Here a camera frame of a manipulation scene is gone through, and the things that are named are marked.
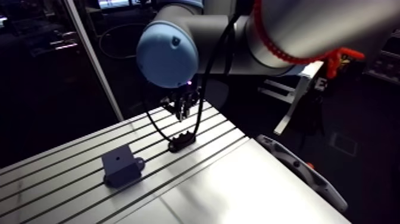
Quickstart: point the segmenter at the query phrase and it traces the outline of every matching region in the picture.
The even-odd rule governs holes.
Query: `black cable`
[[[210,59],[208,60],[205,72],[204,72],[204,76],[203,76],[203,80],[201,83],[201,89],[200,89],[200,103],[199,103],[199,111],[197,113],[197,121],[196,121],[196,127],[195,130],[193,131],[193,137],[196,136],[197,131],[199,129],[200,126],[200,122],[201,122],[201,113],[203,111],[203,103],[204,103],[204,99],[205,99],[205,89],[207,87],[207,80],[210,76],[211,73],[211,69],[213,68],[215,59],[217,58],[218,52],[221,50],[225,39],[228,37],[229,32],[233,29],[233,25],[237,22],[237,20],[239,19],[240,14],[237,13],[235,14],[229,21],[228,25],[226,26],[226,28],[224,29],[224,32],[222,33],[222,35],[220,36],[220,39],[218,40],[216,46],[214,47],[212,54],[210,56]]]
[[[116,29],[123,28],[123,27],[127,27],[127,26],[143,26],[143,27],[144,27],[144,26],[146,26],[146,24],[143,24],[143,23],[128,23],[128,24],[124,24],[124,25],[120,25],[120,26],[115,26],[115,27],[113,27],[113,28],[111,28],[111,29],[106,30],[106,31],[100,36],[100,40],[99,40],[99,48],[100,48],[100,51],[101,51],[104,55],[106,55],[106,56],[109,57],[109,58],[117,59],[117,60],[124,60],[124,59],[129,59],[129,58],[135,58],[135,57],[136,57],[136,55],[128,55],[128,56],[125,56],[125,57],[114,56],[114,55],[111,55],[111,54],[105,52],[104,49],[103,49],[103,47],[102,47],[103,38],[104,38],[107,34],[109,34],[109,32],[111,32],[111,31],[113,31],[113,30],[116,30]]]
[[[153,118],[152,118],[151,115],[149,114],[149,110],[148,110],[147,104],[146,104],[146,94],[147,94],[146,90],[147,90],[147,88],[148,88],[148,84],[149,84],[149,82],[146,82],[146,83],[141,87],[140,97],[141,97],[141,99],[142,99],[143,108],[145,109],[145,112],[146,112],[146,114],[147,114],[147,117],[149,118],[150,122],[153,124],[155,130],[156,130],[158,133],[160,133],[160,135],[161,135],[165,140],[167,140],[168,142],[172,142],[172,140],[170,140],[170,138],[168,138],[168,137],[162,132],[162,130],[161,130],[160,128],[158,128],[158,126],[155,124]]]
[[[210,56],[210,59],[207,62],[207,67],[205,69],[204,72],[204,76],[203,76],[203,80],[201,83],[201,89],[200,89],[200,96],[199,96],[199,110],[197,113],[197,121],[196,121],[196,126],[195,126],[195,130],[193,131],[193,135],[190,141],[193,141],[193,139],[196,137],[197,131],[199,130],[200,127],[200,122],[201,122],[201,114],[203,111],[203,103],[204,103],[204,99],[205,99],[205,89],[207,87],[207,81],[208,81],[208,77],[210,76],[211,73],[211,69],[213,68],[215,59],[217,58],[217,55],[219,53],[219,51],[221,50],[221,47],[224,44],[224,41],[226,40],[226,38],[228,37],[230,31],[233,28],[233,25],[237,22],[237,20],[239,19],[240,14],[237,13],[235,14],[229,21],[228,25],[226,26],[226,28],[224,29],[224,32],[221,34],[220,39],[218,40],[216,46],[214,47],[212,54]],[[142,105],[146,111],[147,116],[149,117],[150,122],[153,124],[154,128],[157,130],[158,133],[160,133],[160,135],[167,141],[172,142],[172,140],[170,140],[159,128],[158,126],[155,124],[155,122],[153,121],[153,119],[151,118],[149,111],[147,109],[146,106],[146,89],[147,89],[147,85],[144,85],[142,87]]]

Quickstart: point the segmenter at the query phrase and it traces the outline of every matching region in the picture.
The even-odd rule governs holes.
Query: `small black object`
[[[142,177],[145,161],[134,158],[128,145],[116,148],[101,157],[105,171],[104,183],[119,188]]]
[[[300,162],[299,161],[295,161],[293,163],[293,166],[295,166],[295,168],[298,168],[300,166]]]
[[[168,144],[168,150],[171,153],[177,153],[185,147],[192,145],[196,142],[195,134],[186,132],[186,134],[180,134],[178,138],[173,138]]]

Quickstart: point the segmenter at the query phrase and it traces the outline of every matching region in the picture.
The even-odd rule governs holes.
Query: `black bracket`
[[[172,138],[171,142],[168,144],[168,150],[171,153],[177,153],[195,142],[196,136],[187,131],[186,134],[181,133],[178,138]]]

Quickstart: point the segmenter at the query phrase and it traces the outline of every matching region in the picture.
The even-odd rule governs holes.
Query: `metal frame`
[[[96,71],[97,77],[99,78],[99,81],[101,83],[101,86],[103,87],[103,90],[108,98],[108,101],[110,102],[112,109],[114,110],[115,115],[117,116],[118,120],[122,122],[124,120],[124,117],[122,116],[120,107],[118,106],[117,101],[115,100],[114,94],[110,88],[110,85],[108,84],[107,78],[104,75],[103,69],[101,68],[100,62],[97,59],[97,56],[95,54],[95,51],[93,50],[92,44],[90,43],[88,34],[85,31],[85,28],[83,27],[82,21],[79,17],[78,11],[76,10],[76,6],[73,0],[64,0],[65,5],[67,7],[68,13],[71,16],[71,19],[74,23],[76,32],[78,33],[83,46],[85,47],[85,50],[87,52],[87,56],[90,59],[90,62],[93,65],[93,68]]]
[[[290,104],[289,111],[282,118],[282,120],[279,122],[274,130],[274,133],[276,135],[281,135],[286,126],[289,124],[297,103],[299,102],[300,98],[306,93],[308,86],[310,85],[310,81],[314,78],[314,76],[317,74],[323,64],[324,63],[322,61],[316,61],[306,66],[306,68],[304,68],[303,71],[299,74],[301,78],[295,89],[268,79],[264,81],[264,83],[266,84],[288,91],[287,95],[278,94],[277,92],[273,92],[264,88],[258,88],[258,91],[260,93],[277,98]]]

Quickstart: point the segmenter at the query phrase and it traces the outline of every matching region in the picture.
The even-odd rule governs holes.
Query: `red clamp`
[[[281,49],[279,49],[268,34],[265,32],[264,25],[263,25],[263,17],[261,15],[261,1],[262,0],[255,0],[254,1],[254,25],[257,30],[258,36],[260,37],[261,41],[263,42],[264,46],[274,54],[277,58],[286,61],[291,64],[309,64],[315,61],[319,61],[325,58],[328,58],[328,69],[327,69],[327,78],[333,79],[337,75],[337,70],[340,66],[340,60],[342,58],[342,54],[349,55],[350,57],[356,59],[364,59],[365,55],[358,51],[351,50],[349,48],[339,48],[330,52],[327,52],[323,55],[319,55],[316,57],[311,58],[296,58],[293,57]]]

